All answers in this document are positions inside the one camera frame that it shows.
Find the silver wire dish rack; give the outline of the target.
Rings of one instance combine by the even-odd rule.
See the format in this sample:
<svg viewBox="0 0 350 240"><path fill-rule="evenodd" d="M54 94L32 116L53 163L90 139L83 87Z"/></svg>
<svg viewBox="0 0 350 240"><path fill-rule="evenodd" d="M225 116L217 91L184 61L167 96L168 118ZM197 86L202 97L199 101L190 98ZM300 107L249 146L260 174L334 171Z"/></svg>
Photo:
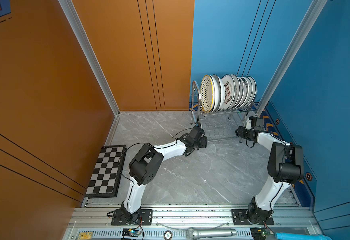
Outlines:
<svg viewBox="0 0 350 240"><path fill-rule="evenodd" d="M208 141L220 141L236 138L235 130L246 125L246 119L257 111L257 104L236 110L220 110L205 113L200 107L201 90L197 82L192 82L191 94L191 124L200 123L206 133Z"/></svg>

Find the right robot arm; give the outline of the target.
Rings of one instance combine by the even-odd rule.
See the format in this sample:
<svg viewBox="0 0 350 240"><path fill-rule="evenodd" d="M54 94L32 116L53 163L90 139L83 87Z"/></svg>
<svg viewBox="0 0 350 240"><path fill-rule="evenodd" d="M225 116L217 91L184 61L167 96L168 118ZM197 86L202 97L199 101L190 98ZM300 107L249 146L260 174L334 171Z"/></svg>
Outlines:
<svg viewBox="0 0 350 240"><path fill-rule="evenodd" d="M250 223L262 224L272 216L274 205L283 192L302 180L303 149L300 145L288 143L266 132L263 119L254 116L249 117L245 125L238 127L235 133L246 142L262 145L270 151L267 181L262 190L253 197L247 210Z"/></svg>

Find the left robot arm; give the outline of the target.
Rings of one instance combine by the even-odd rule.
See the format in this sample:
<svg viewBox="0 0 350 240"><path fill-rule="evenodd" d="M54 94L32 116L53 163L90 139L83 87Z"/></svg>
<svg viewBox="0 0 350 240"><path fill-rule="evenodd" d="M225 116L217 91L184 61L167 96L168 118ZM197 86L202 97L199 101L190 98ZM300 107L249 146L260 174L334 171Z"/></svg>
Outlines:
<svg viewBox="0 0 350 240"><path fill-rule="evenodd" d="M150 183L162 162L178 157L189 156L195 149L207 147L207 137L201 123L196 123L187 134L176 138L173 142L154 146L145 143L129 163L130 180L126 199L121 204L121 212L128 224L133 224L139 218L142 197L146 185Z"/></svg>

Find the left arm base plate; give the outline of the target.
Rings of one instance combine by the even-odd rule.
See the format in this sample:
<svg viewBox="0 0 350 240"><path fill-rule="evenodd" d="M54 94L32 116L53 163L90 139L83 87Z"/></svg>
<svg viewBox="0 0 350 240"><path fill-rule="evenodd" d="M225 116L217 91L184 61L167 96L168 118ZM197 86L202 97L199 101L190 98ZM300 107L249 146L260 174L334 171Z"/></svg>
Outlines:
<svg viewBox="0 0 350 240"><path fill-rule="evenodd" d="M141 225L150 226L153 219L153 210L140 209L137 212L130 214L123 210L116 210L111 217L112 226L127 226L127 225Z"/></svg>

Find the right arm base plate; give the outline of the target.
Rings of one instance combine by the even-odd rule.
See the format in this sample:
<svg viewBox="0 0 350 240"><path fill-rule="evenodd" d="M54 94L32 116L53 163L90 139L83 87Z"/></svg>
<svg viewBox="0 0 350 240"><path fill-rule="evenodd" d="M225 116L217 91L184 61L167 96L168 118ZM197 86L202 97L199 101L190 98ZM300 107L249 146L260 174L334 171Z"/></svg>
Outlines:
<svg viewBox="0 0 350 240"><path fill-rule="evenodd" d="M235 226L239 225L274 225L271 211L248 209L232 209L232 218Z"/></svg>

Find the yellow rimmed dotted plate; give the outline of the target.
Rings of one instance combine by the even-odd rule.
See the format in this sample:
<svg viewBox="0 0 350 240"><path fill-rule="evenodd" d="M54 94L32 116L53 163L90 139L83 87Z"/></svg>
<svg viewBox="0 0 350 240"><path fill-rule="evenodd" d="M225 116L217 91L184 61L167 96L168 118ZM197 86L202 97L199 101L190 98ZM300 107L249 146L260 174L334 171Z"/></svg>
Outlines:
<svg viewBox="0 0 350 240"><path fill-rule="evenodd" d="M201 106L205 113L209 113L214 107L215 89L210 75L205 75L201 82Z"/></svg>

